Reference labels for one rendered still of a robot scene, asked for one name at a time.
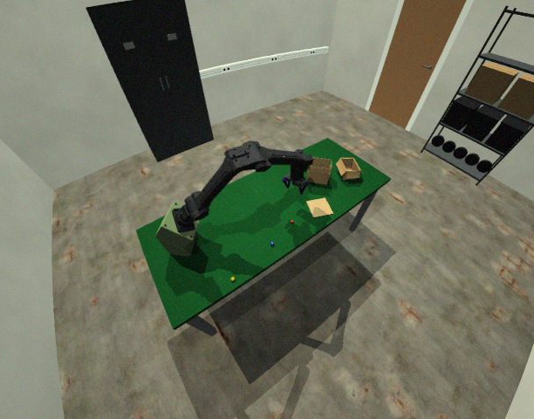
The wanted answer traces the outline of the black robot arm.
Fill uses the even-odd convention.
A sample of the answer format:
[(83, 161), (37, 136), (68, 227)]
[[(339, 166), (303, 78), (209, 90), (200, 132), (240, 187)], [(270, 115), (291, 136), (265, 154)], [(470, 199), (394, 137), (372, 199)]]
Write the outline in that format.
[[(221, 167), (202, 191), (193, 192), (184, 200), (185, 205), (172, 210), (178, 232), (193, 230), (195, 228), (193, 221), (201, 220), (209, 214), (209, 206), (213, 199), (238, 173), (252, 169), (255, 169), (256, 172), (265, 172), (272, 165), (291, 165), (293, 173), (301, 170), (301, 179), (304, 177), (303, 169), (306, 172), (313, 164), (312, 155), (305, 155), (301, 149), (295, 151), (269, 149), (261, 147), (258, 141), (246, 141), (244, 144), (227, 149)], [(299, 166), (300, 163), (301, 166)], [(306, 168), (303, 168), (304, 165)], [(199, 194), (200, 192), (201, 194)], [(198, 194), (199, 196), (197, 196)]]

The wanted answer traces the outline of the beige flat mat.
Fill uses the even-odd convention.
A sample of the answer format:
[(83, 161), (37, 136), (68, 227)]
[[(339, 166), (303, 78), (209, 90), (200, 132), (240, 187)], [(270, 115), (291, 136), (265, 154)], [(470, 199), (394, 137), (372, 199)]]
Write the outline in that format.
[(331, 207), (325, 198), (306, 201), (313, 217), (333, 214)]

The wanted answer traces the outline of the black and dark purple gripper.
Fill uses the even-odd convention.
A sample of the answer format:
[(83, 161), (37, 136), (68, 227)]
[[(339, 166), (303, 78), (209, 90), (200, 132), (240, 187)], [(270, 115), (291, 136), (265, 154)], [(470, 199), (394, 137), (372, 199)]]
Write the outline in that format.
[[(301, 170), (300, 170), (300, 171), (301, 171)], [(303, 184), (301, 185), (301, 183), (305, 181), (305, 177), (303, 177), (303, 178), (300, 179), (300, 171), (299, 171), (299, 172), (294, 172), (294, 173), (291, 171), (291, 173), (289, 173), (288, 175), (286, 175), (282, 181), (284, 182), (284, 184), (285, 184), (285, 186), (286, 186), (287, 188), (290, 187), (290, 182), (292, 181), (292, 184), (293, 184), (293, 185), (299, 187), (300, 194), (303, 194), (303, 192), (304, 192), (306, 186), (308, 185), (308, 182), (305, 182), (305, 183), (303, 183)], [(288, 181), (288, 183), (287, 183), (287, 181)], [(307, 184), (306, 184), (306, 183), (307, 183)], [(302, 191), (302, 192), (301, 192), (301, 191)]]

